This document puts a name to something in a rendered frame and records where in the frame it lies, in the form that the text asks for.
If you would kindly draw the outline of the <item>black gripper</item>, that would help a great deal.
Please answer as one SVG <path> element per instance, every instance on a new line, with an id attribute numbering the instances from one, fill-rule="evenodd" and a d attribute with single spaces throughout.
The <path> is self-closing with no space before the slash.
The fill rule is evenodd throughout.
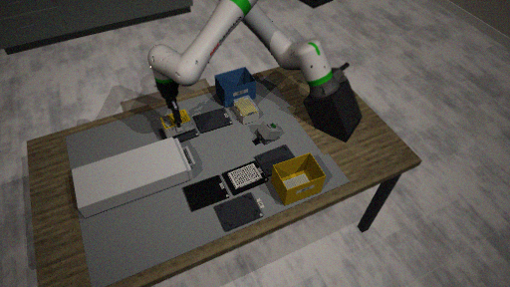
<path id="1" fill-rule="evenodd" d="M 176 130 L 177 132 L 182 132 L 183 129 L 182 129 L 182 120 L 181 120 L 181 116 L 180 116 L 180 112 L 179 112 L 179 107 L 177 105 L 177 100 L 176 100 L 176 97 L 178 95 L 178 89 L 172 93 L 162 93 L 160 92 L 161 96 L 164 98 L 164 99 L 167 99 L 167 105 L 168 106 L 168 111 L 169 111 L 169 114 L 174 114 L 173 117 L 175 118 L 175 126 L 176 126 Z M 173 110 L 173 111 L 172 111 Z"/>

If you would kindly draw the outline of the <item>yellow bin with label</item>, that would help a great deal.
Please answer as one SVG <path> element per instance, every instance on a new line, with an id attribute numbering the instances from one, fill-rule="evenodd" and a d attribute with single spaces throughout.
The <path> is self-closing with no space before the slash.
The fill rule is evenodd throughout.
<path id="1" fill-rule="evenodd" d="M 301 174 L 305 174 L 309 182 L 287 189 L 283 181 Z M 274 164 L 271 182 L 285 206 L 321 192 L 325 178 L 326 175 L 309 152 Z"/>

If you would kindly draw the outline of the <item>dark blue open bin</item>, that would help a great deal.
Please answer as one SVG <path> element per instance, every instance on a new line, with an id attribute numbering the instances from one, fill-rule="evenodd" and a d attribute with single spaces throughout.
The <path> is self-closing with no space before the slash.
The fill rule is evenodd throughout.
<path id="1" fill-rule="evenodd" d="M 233 100 L 247 95 L 256 99 L 256 80 L 246 67 L 215 75 L 215 88 L 225 108 L 232 107 Z"/>

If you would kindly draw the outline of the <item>grey bench mat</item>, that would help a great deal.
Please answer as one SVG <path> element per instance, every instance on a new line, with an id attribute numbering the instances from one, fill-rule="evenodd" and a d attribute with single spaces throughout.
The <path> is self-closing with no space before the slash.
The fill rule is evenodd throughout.
<path id="1" fill-rule="evenodd" d="M 232 107 L 225 108 L 215 92 L 178 102 L 186 110 L 199 137 L 180 143 L 188 146 L 195 161 L 193 178 L 187 182 L 85 218 L 78 209 L 91 287 L 107 287 L 168 261 L 279 212 L 328 192 L 349 179 L 331 156 L 322 154 L 288 110 L 290 104 L 266 76 L 256 80 L 259 120 L 243 125 Z M 224 108 L 232 125 L 201 133 L 193 116 Z M 66 136 L 72 169 L 144 145 L 162 141 L 159 118 L 169 115 L 167 106 Z M 271 143 L 254 144 L 262 122 L 272 122 L 281 131 Z M 326 179 L 322 191 L 283 204 L 271 176 L 256 155 L 286 145 L 294 157 L 311 153 Z M 233 195 L 222 173 L 256 160 L 268 181 Z M 191 211 L 183 187 L 220 176 L 229 198 Z M 263 217 L 225 232 L 214 206 L 251 192 L 265 207 Z"/>

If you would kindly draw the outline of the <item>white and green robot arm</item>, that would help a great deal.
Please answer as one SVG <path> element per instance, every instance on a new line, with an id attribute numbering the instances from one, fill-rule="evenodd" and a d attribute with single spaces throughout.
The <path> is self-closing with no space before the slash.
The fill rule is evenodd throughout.
<path id="1" fill-rule="evenodd" d="M 312 99 L 321 99 L 334 93 L 340 83 L 347 80 L 343 70 L 350 64 L 331 68 L 324 48 L 317 39 L 291 41 L 262 11 L 257 1 L 219 0 L 207 23 L 183 54 L 167 45 L 152 47 L 147 60 L 154 74 L 155 87 L 168 94 L 176 91 L 179 85 L 189 87 L 196 84 L 216 50 L 242 21 L 281 68 L 301 70 L 310 87 Z"/>

